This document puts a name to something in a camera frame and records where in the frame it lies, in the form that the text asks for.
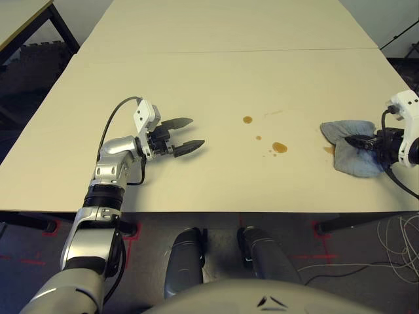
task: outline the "brown liquid spill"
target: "brown liquid spill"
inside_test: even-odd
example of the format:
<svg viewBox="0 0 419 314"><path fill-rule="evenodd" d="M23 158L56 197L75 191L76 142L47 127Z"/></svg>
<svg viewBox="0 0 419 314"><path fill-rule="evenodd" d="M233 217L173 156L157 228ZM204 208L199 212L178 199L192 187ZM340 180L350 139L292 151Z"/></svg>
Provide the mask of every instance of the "brown liquid spill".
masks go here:
<svg viewBox="0 0 419 314"><path fill-rule="evenodd" d="M328 152L329 154L334 155L335 154L335 147L331 146L331 147L323 147L323 149Z"/></svg>
<svg viewBox="0 0 419 314"><path fill-rule="evenodd" d="M272 144L272 148L279 153L286 152L288 150L288 147L286 147L284 144L281 144L279 142L275 142Z"/></svg>
<svg viewBox="0 0 419 314"><path fill-rule="evenodd" d="M249 123L251 123L252 121L253 121L253 119L252 119L252 117L251 117L251 116L245 116L245 117L243 118L243 122L244 122L244 123L249 124Z"/></svg>

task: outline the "spill stain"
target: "spill stain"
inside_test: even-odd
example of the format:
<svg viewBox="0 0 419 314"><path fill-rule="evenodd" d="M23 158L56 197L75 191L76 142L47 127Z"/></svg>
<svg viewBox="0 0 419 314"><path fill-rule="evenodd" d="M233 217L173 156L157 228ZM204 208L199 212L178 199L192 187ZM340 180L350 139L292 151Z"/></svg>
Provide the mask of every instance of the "spill stain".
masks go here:
<svg viewBox="0 0 419 314"><path fill-rule="evenodd" d="M264 114L264 116L266 117L266 116L273 116L274 114L278 114L278 113L282 113L283 112L283 110L277 110L277 111L274 111L273 113L265 113Z"/></svg>
<svg viewBox="0 0 419 314"><path fill-rule="evenodd" d="M280 154L283 152L286 152L288 150L288 147L286 147L284 144L281 144L279 142L275 142L272 144L272 148L276 151L279 152Z"/></svg>
<svg viewBox="0 0 419 314"><path fill-rule="evenodd" d="M331 147L323 147L323 149L328 152L329 154L335 155L335 147L331 146Z"/></svg>
<svg viewBox="0 0 419 314"><path fill-rule="evenodd" d="M251 117L251 116L245 116L245 117L243 118L243 122L244 122L244 123L249 124L249 123L251 123L252 121L253 121L253 119L252 119L252 117Z"/></svg>

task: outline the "white table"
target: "white table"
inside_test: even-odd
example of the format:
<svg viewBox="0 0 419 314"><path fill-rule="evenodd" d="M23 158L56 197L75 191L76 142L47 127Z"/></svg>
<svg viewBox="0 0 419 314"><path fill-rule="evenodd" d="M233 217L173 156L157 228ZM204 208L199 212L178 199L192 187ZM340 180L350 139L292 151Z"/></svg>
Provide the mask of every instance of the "white table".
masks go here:
<svg viewBox="0 0 419 314"><path fill-rule="evenodd" d="M205 47L211 52L203 52L193 37L190 46L185 41L171 52L158 44L144 51L147 45L120 37L119 31L109 33L110 20L116 19L111 17L143 12L134 3L114 1L0 166L0 209L76 211L106 120L120 100L134 95L157 105L163 120L194 119L189 128L172 133L175 144L191 139L206 143L189 156L148 163L145 184L127 188L124 211L418 209L417 201L385 175L358 179L337 172L333 156L323 149L330 145L319 131L322 122L370 120L378 126L384 103L407 89L378 49L362 47L371 43L363 42L366 35L337 1L324 3L334 5L340 20L346 16L346 26L359 35L354 42L363 44L261 51L266 47L255 37L257 51L232 52L238 46L221 40ZM311 1L283 3L307 10L305 16L315 15L312 7L302 5ZM121 12L123 4L130 4L129 10ZM118 112L108 139L135 135L134 109L132 104ZM244 124L244 116L253 122ZM402 123L389 118L388 125ZM276 141L288 151L277 156L269 152ZM419 188L418 168L396 167L395 172L411 189ZM138 175L137 169L131 180Z"/></svg>

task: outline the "gray towel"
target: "gray towel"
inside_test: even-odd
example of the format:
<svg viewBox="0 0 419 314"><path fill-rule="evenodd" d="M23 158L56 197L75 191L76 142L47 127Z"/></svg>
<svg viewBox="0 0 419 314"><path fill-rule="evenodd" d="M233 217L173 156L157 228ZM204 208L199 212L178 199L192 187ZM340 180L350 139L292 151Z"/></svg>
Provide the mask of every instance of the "gray towel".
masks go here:
<svg viewBox="0 0 419 314"><path fill-rule="evenodd" d="M369 121L334 121L322 123L320 130L326 139L336 145L335 169L356 177L375 177L384 170L375 152L358 149L346 142L349 135L373 136L375 125Z"/></svg>

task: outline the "desk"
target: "desk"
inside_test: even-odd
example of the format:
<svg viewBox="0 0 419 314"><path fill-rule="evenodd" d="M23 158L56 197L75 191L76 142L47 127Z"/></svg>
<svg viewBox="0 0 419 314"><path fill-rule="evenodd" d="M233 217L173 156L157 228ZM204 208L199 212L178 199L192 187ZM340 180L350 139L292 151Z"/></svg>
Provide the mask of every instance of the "desk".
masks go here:
<svg viewBox="0 0 419 314"><path fill-rule="evenodd" d="M131 2L114 1L104 21L121 3ZM0 209L76 211L106 120L128 96L147 98L163 120L194 119L173 132L175 145L191 139L206 143L189 156L148 163L145 184L127 188L124 211L418 209L385 175L359 179L335 171L319 130L331 120L370 120L378 126L385 102L407 89L378 49L140 52L140 45L132 48L132 42L113 35L93 45L104 38L102 28L108 30L100 21L0 166ZM118 112L108 139L136 134L134 108ZM244 116L252 123L245 124ZM388 125L402 122L388 119ZM288 151L274 156L273 142ZM419 188L417 167L395 172L411 189ZM138 175L134 170L131 181Z"/></svg>
<svg viewBox="0 0 419 314"><path fill-rule="evenodd" d="M51 20L72 53L80 48L52 0L3 0L0 2L0 65L47 20Z"/></svg>
<svg viewBox="0 0 419 314"><path fill-rule="evenodd" d="M337 0L116 0L84 54L376 48Z"/></svg>

